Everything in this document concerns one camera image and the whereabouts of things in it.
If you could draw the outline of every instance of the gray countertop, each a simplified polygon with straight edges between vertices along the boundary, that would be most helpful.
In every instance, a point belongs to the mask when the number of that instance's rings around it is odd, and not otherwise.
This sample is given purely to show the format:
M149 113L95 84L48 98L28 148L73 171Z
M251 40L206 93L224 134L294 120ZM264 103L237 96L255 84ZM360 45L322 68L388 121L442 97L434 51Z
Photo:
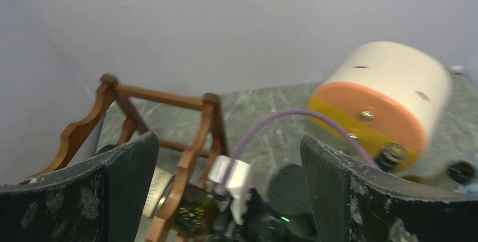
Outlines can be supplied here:
M410 174L432 176L443 169L447 162L466 159L470 153L477 151L478 94L462 75L452 74L452 79L453 94L430 149L407 171ZM311 83L222 95L229 149L233 150L247 131L267 115L284 109L306 108L310 95L318 86L319 83ZM195 137L200 121L199 112L155 102L139 102L136 106L146 124L160 138L190 144ZM116 142L124 118L117 105L108 110L98 149ZM291 163L301 164L299 143L302 136L308 133L307 121L303 116L279 118L262 129L247 145L240 159L252 164L253 186L262 196L265 195L269 179L278 168ZM163 149L157 165L176 173L179 158L179 152ZM193 175L194 180L204 166L205 161L200 159ZM138 237L142 238L140 233L148 228L149 223L144 219Z

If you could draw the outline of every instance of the wine bottle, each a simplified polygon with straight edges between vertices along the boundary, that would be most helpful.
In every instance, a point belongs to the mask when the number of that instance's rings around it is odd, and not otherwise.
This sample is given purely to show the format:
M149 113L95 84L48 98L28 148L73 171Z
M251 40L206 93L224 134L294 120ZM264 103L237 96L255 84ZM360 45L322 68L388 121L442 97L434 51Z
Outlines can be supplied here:
M166 202L174 185L174 175L156 167L143 215L152 218ZM172 229L191 239L202 239L213 231L219 208L211 195L192 184L186 185Z

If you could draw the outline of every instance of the purple cable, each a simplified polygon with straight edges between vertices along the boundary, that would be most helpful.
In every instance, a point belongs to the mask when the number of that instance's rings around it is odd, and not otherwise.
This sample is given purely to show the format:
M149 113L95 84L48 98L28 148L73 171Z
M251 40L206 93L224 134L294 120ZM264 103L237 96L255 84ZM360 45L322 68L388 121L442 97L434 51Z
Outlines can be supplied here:
M333 127L337 132L339 132L342 136L345 137L348 142L360 153L361 156L364 157L364 159L367 161L367 163L376 169L380 169L375 160L365 151L365 149L358 143L356 140L352 139L349 137L348 132L343 129L340 125L338 125L336 122L332 121L331 119L327 118L326 116L315 112L315 111L310 111L307 109L288 109L285 111L279 111L276 112L265 119L263 119L260 123L255 125L249 132L246 134L246 136L242 139L242 141L237 145L236 149L234 149L234 152L232 152L231 155L231 160L229 162L229 165L227 166L223 179L221 180L220 187L218 188L218 193L225 193L225 185L227 183L227 180L229 179L229 176L231 174L231 170L234 167L234 162L235 160L241 155L244 147L249 143L251 138L254 136L257 131L262 129L266 124L270 123L272 120L275 118L279 118L281 116L287 116L287 115L305 115L305 116L311 116L314 118L317 118L326 124L330 125Z

